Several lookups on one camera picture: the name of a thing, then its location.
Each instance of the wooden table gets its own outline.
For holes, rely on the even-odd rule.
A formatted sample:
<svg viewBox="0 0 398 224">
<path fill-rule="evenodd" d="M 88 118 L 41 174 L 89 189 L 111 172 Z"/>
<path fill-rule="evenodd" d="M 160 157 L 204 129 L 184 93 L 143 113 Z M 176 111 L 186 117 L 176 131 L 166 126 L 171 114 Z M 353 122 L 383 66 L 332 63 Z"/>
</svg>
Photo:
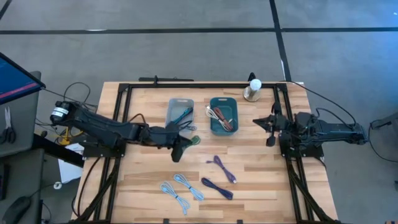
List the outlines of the wooden table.
<svg viewBox="0 0 398 224">
<path fill-rule="evenodd" d="M 118 85 L 118 82 L 104 83 L 99 114 L 112 118 Z M 305 90 L 293 84 L 288 84 L 288 90 L 293 113 L 309 112 Z M 194 135 L 201 137 L 201 143 L 189 147 L 179 163 L 172 162 L 171 151 L 166 148 L 158 150 L 128 145 L 119 170 L 112 223 L 162 223 L 164 218 L 169 218 L 171 223 L 236 223 L 238 219 L 244 223 L 295 223 L 285 160 L 277 144 L 266 147 L 269 134 L 252 122 L 270 114 L 273 92 L 262 89 L 261 99 L 255 103 L 246 101 L 242 92 L 243 89 L 230 88 L 133 89 L 128 118 L 142 113 L 151 126 L 165 125 L 170 98 L 193 99 L 194 122 L 198 128 Z M 238 102 L 239 130 L 232 136 L 215 136 L 210 131 L 205 105 L 216 96 L 233 97 Z M 236 176 L 237 184 L 230 184 L 216 164 L 206 164 L 214 155 L 219 155 L 225 167 Z M 94 160 L 85 162 L 78 194 Z M 98 191 L 103 161 L 101 159 L 97 163 L 89 176 L 83 192 L 82 211 Z M 303 162 L 310 193 L 329 216 L 337 218 L 325 168 L 314 158 L 304 158 Z M 173 180 L 174 174 L 185 175 L 194 188 L 204 193 L 205 200 L 195 200 L 185 186 Z M 234 199 L 226 200 L 217 191 L 205 187 L 200 182 L 202 177 L 232 191 Z M 159 185 L 165 180 L 173 185 L 179 196 L 190 202 L 187 215 L 182 213 L 181 206 L 173 197 L 160 190 Z M 303 218 L 306 218 L 300 193 L 299 198 Z M 105 217 L 107 202 L 108 194 L 103 202 L 101 218 Z"/>
</svg>

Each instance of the purple cable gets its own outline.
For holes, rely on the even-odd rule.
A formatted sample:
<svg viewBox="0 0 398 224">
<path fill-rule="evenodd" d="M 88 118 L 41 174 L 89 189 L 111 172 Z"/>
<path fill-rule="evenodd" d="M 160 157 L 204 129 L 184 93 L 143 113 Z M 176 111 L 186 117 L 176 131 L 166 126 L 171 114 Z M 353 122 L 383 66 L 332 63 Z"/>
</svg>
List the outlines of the purple cable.
<svg viewBox="0 0 398 224">
<path fill-rule="evenodd" d="M 214 156 L 213 161 L 206 161 L 206 163 L 215 163 L 215 164 L 219 165 L 222 168 L 222 170 L 224 171 L 224 173 L 225 173 L 226 177 L 228 178 L 228 180 L 231 183 L 236 184 L 235 176 L 230 171 L 225 169 L 223 163 L 221 162 L 221 159 L 218 156 Z"/>
</svg>

